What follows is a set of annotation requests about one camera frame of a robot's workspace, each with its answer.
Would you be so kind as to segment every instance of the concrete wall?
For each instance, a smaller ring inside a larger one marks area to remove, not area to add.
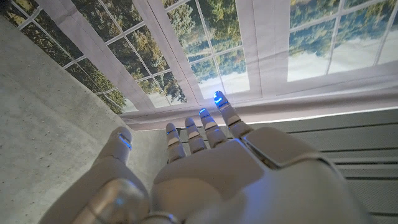
[[[125,126],[89,89],[0,17],[0,220],[37,223]],[[163,131],[133,132],[128,166],[149,189]]]

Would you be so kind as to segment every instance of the light gray plastic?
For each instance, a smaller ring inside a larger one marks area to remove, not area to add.
[[[185,120],[185,126],[187,127],[188,143],[191,154],[207,149],[205,142],[199,133],[198,127],[192,118],[187,118]]]
[[[204,182],[198,185],[208,185],[208,190],[198,192],[184,184],[193,181]],[[156,209],[173,211],[187,224],[372,223],[334,167],[306,159],[272,170],[237,139],[167,165],[156,177],[152,194],[169,195],[156,196]],[[203,200],[187,204],[184,198],[190,194],[220,195],[220,201],[205,200],[209,204],[194,212]]]

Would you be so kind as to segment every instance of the window pane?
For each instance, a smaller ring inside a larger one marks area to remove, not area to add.
[[[214,93],[218,90],[223,91],[220,77],[217,74],[217,69],[214,65],[213,59],[204,60],[191,65],[193,74],[198,81],[200,91],[204,99],[212,98]]]
[[[124,38],[109,44],[108,47],[135,80],[149,76],[138,56]]]
[[[165,8],[167,8],[177,2],[178,2],[178,0],[162,0],[162,3]]]
[[[155,77],[155,79],[160,87],[163,89],[171,105],[177,105],[187,102],[187,99],[185,98],[185,95],[178,85],[178,82],[174,78],[172,72],[158,75]]]
[[[235,0],[199,0],[214,52],[242,45]]]
[[[367,1],[369,1],[369,0],[346,0],[346,2],[344,4],[344,8],[347,9],[349,7],[358,6]]]
[[[126,106],[126,102],[124,101],[124,96],[119,90],[114,90],[110,93],[107,93],[106,96],[113,100],[120,107]]]
[[[105,42],[120,34],[118,27],[99,1],[72,0],[72,2]]]
[[[122,30],[127,30],[142,22],[132,1],[103,0],[103,2]]]
[[[220,55],[216,59],[226,94],[250,90],[243,49]]]
[[[4,17],[10,21],[12,25],[18,27],[27,19],[23,13],[21,13],[15,6],[11,5],[11,7],[3,14]]]
[[[162,52],[160,52],[160,49],[157,46],[155,39],[150,34],[147,26],[143,26],[138,30],[135,30],[129,34],[127,38],[137,50],[138,54],[141,56],[152,74],[169,69],[169,65],[167,65]]]
[[[138,83],[138,85],[146,93],[156,108],[170,106],[166,97],[162,93],[162,90],[159,88],[153,78],[141,81]]]
[[[188,61],[193,62],[211,54],[194,0],[171,10],[167,15]]]
[[[322,22],[290,34],[288,82],[326,74],[335,21]]]
[[[87,58],[79,61],[78,64],[101,91],[108,91],[115,87]]]
[[[14,2],[30,16],[33,14],[37,6],[39,6],[34,0],[14,0]]]
[[[83,56],[76,45],[58,28],[44,10],[35,18],[36,22],[47,31],[74,59]]]
[[[72,60],[34,23],[25,26],[21,31],[61,66],[65,66]]]
[[[66,71],[81,82],[81,84],[89,88],[93,93],[101,91],[77,64],[69,66]]]
[[[290,28],[337,12],[340,0],[290,0]]]
[[[114,103],[112,103],[110,100],[108,100],[104,95],[99,94],[97,95],[106,105],[111,108],[111,110],[116,113],[116,114],[122,114],[123,111],[120,107],[116,106]]]
[[[373,66],[394,4],[380,2],[341,17],[329,73]]]
[[[379,64],[398,60],[398,14],[394,19],[390,33],[380,55]]]

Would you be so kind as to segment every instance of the gray wall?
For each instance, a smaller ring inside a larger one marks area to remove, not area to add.
[[[37,223],[125,124],[2,17],[0,30],[0,220]],[[133,132],[128,166],[148,189],[165,142],[162,131]]]
[[[337,165],[377,223],[398,223],[398,110],[251,126],[277,128],[319,149]],[[223,131],[232,137],[225,126]],[[203,128],[199,132],[205,137]],[[186,130],[180,137],[188,154]]]

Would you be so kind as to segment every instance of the robotic hand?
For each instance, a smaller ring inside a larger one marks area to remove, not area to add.
[[[211,149],[185,120],[191,156],[173,124],[169,164],[149,195],[126,167],[131,134],[118,128],[92,168],[41,223],[372,223],[336,167],[317,150],[272,128],[253,130],[222,92],[216,106],[235,139],[206,109],[199,112]]]

